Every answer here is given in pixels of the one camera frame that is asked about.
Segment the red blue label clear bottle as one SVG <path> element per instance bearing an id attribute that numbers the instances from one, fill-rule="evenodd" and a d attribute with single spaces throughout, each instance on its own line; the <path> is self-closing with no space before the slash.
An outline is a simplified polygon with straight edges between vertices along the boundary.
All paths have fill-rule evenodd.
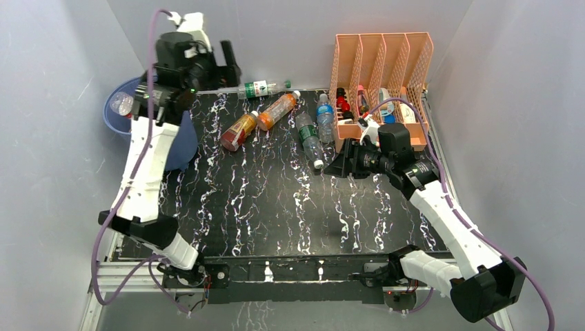
<path id="1" fill-rule="evenodd" d="M 126 92 L 114 93 L 108 102 L 110 109 L 123 117 L 131 117 L 134 98 Z"/>

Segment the blue label water bottle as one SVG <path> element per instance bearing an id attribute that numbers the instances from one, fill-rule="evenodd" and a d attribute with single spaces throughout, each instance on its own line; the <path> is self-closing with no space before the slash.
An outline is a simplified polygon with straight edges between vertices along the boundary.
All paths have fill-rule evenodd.
<path id="1" fill-rule="evenodd" d="M 322 143 L 332 143 L 334 141 L 333 119 L 333 107 L 329 102 L 328 95 L 322 93 L 317 104 L 317 129 Z"/>

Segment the blue plastic bin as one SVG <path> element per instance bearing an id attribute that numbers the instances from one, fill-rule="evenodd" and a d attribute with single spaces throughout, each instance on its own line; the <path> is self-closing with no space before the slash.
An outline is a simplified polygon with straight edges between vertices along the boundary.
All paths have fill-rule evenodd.
<path id="1" fill-rule="evenodd" d="M 132 78 L 118 86 L 107 98 L 103 107 L 103 121 L 116 134 L 118 134 L 125 145 L 125 155 L 128 154 L 130 144 L 130 119 L 121 116 L 111 107 L 111 101 L 119 92 L 133 95 L 136 87 L 141 82 L 140 77 Z M 185 111 L 182 116 L 181 125 L 175 140 L 173 141 L 168 158 L 166 160 L 165 171 L 184 170 L 197 153 L 198 138 L 195 127 L 192 123 L 189 111 Z"/>

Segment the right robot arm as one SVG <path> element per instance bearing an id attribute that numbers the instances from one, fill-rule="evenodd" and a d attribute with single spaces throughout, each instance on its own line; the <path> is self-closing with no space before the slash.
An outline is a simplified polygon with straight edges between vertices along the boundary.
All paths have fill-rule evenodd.
<path id="1" fill-rule="evenodd" d="M 456 263 L 445 263 L 415 245 L 407 245 L 391 252 L 386 266 L 352 274 L 352 279 L 367 286 L 422 281 L 449 297 L 458 313 L 471 323 L 516 303 L 525 280 L 520 270 L 524 263 L 496 252 L 472 233 L 470 225 L 459 220 L 462 213 L 448 204 L 439 170 L 417 156 L 404 125 L 384 124 L 376 135 L 378 143 L 368 137 L 363 141 L 346 139 L 324 174 L 354 179 L 386 175 L 430 221 Z"/>

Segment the brown tea bottle red label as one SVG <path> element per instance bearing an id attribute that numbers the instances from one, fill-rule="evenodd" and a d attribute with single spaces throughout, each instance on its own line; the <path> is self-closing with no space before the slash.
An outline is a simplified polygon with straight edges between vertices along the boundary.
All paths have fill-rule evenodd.
<path id="1" fill-rule="evenodd" d="M 220 142 L 228 151 L 237 151 L 257 126 L 257 111 L 242 115 L 225 131 Z"/>

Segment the orange drink bottle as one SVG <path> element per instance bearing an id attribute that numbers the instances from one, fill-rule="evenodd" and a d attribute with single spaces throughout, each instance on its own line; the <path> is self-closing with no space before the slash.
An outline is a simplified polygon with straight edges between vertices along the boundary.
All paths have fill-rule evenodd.
<path id="1" fill-rule="evenodd" d="M 300 91 L 283 94 L 257 117 L 257 126 L 263 131 L 269 131 L 282 117 L 288 114 L 297 104 L 301 96 Z"/>

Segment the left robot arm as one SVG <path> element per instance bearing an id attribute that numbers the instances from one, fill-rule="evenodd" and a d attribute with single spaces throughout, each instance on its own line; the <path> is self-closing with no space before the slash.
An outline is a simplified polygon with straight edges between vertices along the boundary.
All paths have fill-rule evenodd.
<path id="1" fill-rule="evenodd" d="M 130 147 L 120 191 L 98 222 L 150 248 L 167 262 L 160 270 L 197 287 L 206 275 L 196 248 L 179 233 L 178 220 L 159 210 L 159 191 L 171 146 L 184 112 L 199 91 L 236 87 L 241 70 L 229 40 L 220 42 L 226 60 L 217 65 L 187 32 L 162 34 L 154 46 L 156 62 L 141 76 L 130 111 Z"/>

